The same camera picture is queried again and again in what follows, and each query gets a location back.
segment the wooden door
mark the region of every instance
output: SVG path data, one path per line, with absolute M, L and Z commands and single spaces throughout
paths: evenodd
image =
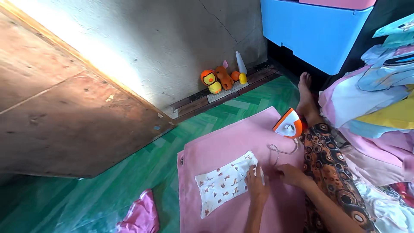
M 67 44 L 50 43 L 46 29 L 34 33 L 27 15 L 1 7 L 0 172 L 95 177 L 174 126 Z

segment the hand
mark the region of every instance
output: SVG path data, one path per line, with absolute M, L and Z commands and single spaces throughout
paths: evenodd
M 250 193 L 250 202 L 255 204 L 264 205 L 269 197 L 270 187 L 269 178 L 265 176 L 265 185 L 262 183 L 261 168 L 257 166 L 256 175 L 253 171 L 256 165 L 251 165 L 244 182 L 247 184 L 247 188 Z
M 303 189 L 307 183 L 313 182 L 310 177 L 306 176 L 301 170 L 290 164 L 277 166 L 276 170 L 283 183 L 288 185 L 293 185 Z

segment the white bottle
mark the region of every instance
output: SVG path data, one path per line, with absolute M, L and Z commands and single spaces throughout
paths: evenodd
M 236 59 L 237 59 L 238 71 L 240 73 L 244 73 L 245 75 L 247 75 L 246 66 L 244 65 L 243 59 L 241 58 L 241 55 L 238 51 L 236 51 Z

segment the yellow duck toy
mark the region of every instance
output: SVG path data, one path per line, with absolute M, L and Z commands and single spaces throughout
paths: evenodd
M 221 84 L 217 81 L 217 76 L 214 70 L 205 70 L 200 75 L 201 82 L 208 86 L 208 89 L 213 94 L 218 94 L 221 91 Z

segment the orange and white iron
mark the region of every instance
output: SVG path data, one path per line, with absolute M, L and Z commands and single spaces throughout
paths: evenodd
M 277 152 L 277 159 L 274 163 L 274 165 L 276 165 L 279 159 L 279 153 L 291 155 L 298 150 L 298 137 L 302 134 L 303 131 L 302 121 L 300 120 L 299 115 L 295 112 L 295 110 L 293 110 L 293 108 L 289 108 L 287 112 L 277 121 L 276 125 L 273 127 L 273 131 L 279 135 L 292 139 L 296 145 L 295 149 L 292 152 L 284 152 L 279 150 L 277 146 L 273 144 L 270 145 L 270 149 Z
M 273 131 L 287 138 L 298 138 L 302 134 L 302 122 L 299 115 L 289 108 L 273 127 Z

